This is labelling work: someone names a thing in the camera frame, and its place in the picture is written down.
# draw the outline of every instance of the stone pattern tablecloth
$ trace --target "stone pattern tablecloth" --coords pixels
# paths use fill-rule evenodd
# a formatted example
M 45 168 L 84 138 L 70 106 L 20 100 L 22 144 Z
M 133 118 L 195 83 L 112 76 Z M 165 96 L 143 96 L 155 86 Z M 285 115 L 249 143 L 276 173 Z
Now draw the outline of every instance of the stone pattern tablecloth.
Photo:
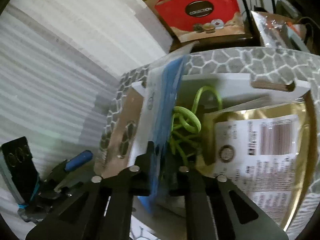
M 320 57 L 317 55 L 291 50 L 264 47 L 244 47 L 218 49 L 192 53 L 188 55 L 184 75 L 206 73 L 250 73 L 252 81 L 265 80 L 272 83 L 289 84 L 294 78 L 308 81 L 311 84 L 311 95 L 318 120 L 320 115 Z M 118 114 L 121 112 L 127 90 L 132 82 L 146 80 L 148 66 L 125 73 L 107 116 L 107 125 L 100 143 L 103 162 L 108 141 L 114 129 Z M 317 122 L 318 155 L 320 151 L 320 124 Z M 311 218 L 320 201 L 320 160 L 316 165 L 313 181 L 308 189 L 293 222 L 287 230 L 289 239 L 295 239 Z

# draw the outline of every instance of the blue cylinder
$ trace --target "blue cylinder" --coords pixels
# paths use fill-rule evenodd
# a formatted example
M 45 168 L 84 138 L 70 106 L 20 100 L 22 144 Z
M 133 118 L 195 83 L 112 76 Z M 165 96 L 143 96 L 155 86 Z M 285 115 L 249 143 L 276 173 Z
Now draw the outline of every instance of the blue cylinder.
M 85 150 L 76 157 L 67 162 L 64 170 L 67 172 L 74 171 L 80 166 L 92 160 L 93 154 L 89 150 Z

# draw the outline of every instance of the green rope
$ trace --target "green rope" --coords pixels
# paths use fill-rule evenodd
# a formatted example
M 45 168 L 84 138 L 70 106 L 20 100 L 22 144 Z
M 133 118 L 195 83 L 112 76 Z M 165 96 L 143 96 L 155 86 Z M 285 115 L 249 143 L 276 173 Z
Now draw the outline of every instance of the green rope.
M 176 151 L 179 152 L 184 166 L 188 166 L 188 157 L 193 156 L 194 153 L 188 154 L 186 156 L 186 154 L 184 153 L 184 151 L 182 150 L 182 148 L 179 144 L 181 142 L 185 142 L 185 143 L 188 143 L 191 147 L 198 149 L 199 143 L 194 142 L 191 139 L 197 138 L 198 133 L 201 131 L 201 123 L 195 114 L 196 114 L 196 111 L 199 106 L 199 101 L 200 101 L 201 95 L 203 92 L 205 92 L 207 90 L 211 91 L 215 95 L 217 102 L 218 102 L 218 110 L 221 110 L 222 109 L 222 99 L 221 99 L 220 95 L 217 93 L 217 91 L 213 87 L 210 87 L 210 86 L 201 87 L 197 91 L 195 99 L 193 101 L 191 111 L 184 108 L 184 107 L 181 107 L 181 106 L 175 106 L 173 108 L 173 115 L 172 115 L 172 122 L 171 122 L 171 136 L 169 139 L 169 144 L 170 144 L 171 152 L 173 155 L 176 154 Z M 175 118 L 179 118 L 179 122 L 180 122 L 179 124 L 174 123 Z M 192 134 L 187 135 L 187 136 L 183 136 L 179 132 L 176 131 L 182 127 Z M 179 139 L 175 140 L 173 138 L 173 135 L 175 135 Z

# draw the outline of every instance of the metal rivet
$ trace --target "metal rivet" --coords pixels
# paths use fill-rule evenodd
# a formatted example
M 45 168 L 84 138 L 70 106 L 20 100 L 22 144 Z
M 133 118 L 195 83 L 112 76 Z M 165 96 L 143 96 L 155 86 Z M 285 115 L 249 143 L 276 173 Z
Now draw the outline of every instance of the metal rivet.
M 129 171 L 132 171 L 132 172 L 137 172 L 139 170 L 140 170 L 140 167 L 137 165 L 133 165 L 129 167 Z
M 102 181 L 102 178 L 101 178 L 100 176 L 93 176 L 93 177 L 91 178 L 91 181 L 92 181 L 93 183 L 99 183 L 99 182 Z
M 217 180 L 218 180 L 219 182 L 226 182 L 228 179 L 227 179 L 227 177 L 226 177 L 225 175 L 219 175 L 219 176 L 217 177 Z
M 188 172 L 189 171 L 189 168 L 187 166 L 180 166 L 179 167 L 179 171 L 180 172 Z

